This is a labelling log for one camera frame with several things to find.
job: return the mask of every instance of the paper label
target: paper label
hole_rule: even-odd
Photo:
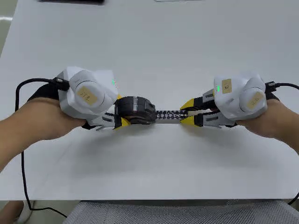
[[[264,98],[263,94],[261,94],[260,92],[257,92],[256,94],[254,94],[252,99],[250,101],[248,101],[247,107],[249,109],[253,110],[256,107],[256,105],[258,104],[258,102],[260,102],[263,98]]]
[[[222,93],[230,93],[232,92],[232,80],[231,79],[225,79],[222,81]]]
[[[92,106],[95,102],[98,101],[98,98],[85,86],[79,89],[77,95],[80,96],[90,106]]]

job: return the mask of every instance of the gray mesh chair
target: gray mesh chair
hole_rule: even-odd
[[[64,224],[299,224],[299,212],[280,200],[80,202]]]

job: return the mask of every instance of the black wire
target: black wire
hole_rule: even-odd
[[[17,111],[19,109],[19,104],[20,104],[20,89],[22,88],[22,86],[28,84],[28,83],[33,83],[33,82],[45,82],[45,83],[50,83],[50,84],[56,84],[54,80],[52,79],[46,79],[46,78],[32,78],[32,79],[28,79],[24,82],[21,82],[16,90],[15,90],[15,108],[14,111]],[[25,176],[25,162],[24,162],[24,152],[21,153],[21,169],[22,169],[22,178],[23,178],[23,186],[24,186],[24,193],[25,193],[25,197],[26,197],[26,201],[28,204],[28,207],[31,211],[42,211],[42,210],[52,210],[54,212],[57,212],[59,215],[62,215],[63,217],[67,218],[67,216],[65,214],[63,214],[62,212],[51,208],[51,207],[46,207],[46,208],[41,208],[41,209],[34,209],[31,207],[31,203],[29,200],[29,196],[28,196],[28,192],[27,192],[27,183],[26,183],[26,176]]]
[[[295,85],[295,84],[292,84],[292,83],[276,83],[274,85],[276,88],[280,87],[280,86],[290,86],[290,87],[293,87],[297,90],[299,90],[299,86],[298,85]],[[299,192],[298,194],[288,203],[288,205],[291,205],[293,204],[297,199],[299,198]]]
[[[299,90],[299,86],[292,84],[292,83],[276,83],[275,84],[275,87],[280,87],[280,86],[290,86],[290,87],[293,87],[293,88]]]

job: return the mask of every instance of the white table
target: white table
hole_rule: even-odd
[[[0,119],[13,112],[19,82],[72,65],[112,69],[122,95],[166,110],[211,89],[219,74],[254,70],[298,84],[298,8],[297,0],[19,0],[0,59]],[[24,87],[22,104],[38,86]],[[295,111],[298,94],[276,93]],[[291,198],[299,190],[297,154],[242,127],[78,128],[31,146],[25,163],[31,199]],[[20,156],[0,174],[7,199],[24,199]]]

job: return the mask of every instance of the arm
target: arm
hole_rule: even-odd
[[[237,123],[257,135],[282,141],[299,154],[299,114],[278,100],[270,99],[267,103],[268,110],[260,117]]]
[[[36,98],[27,102],[0,121],[0,171],[30,145],[62,137],[84,123],[85,120],[64,114],[57,100]]]

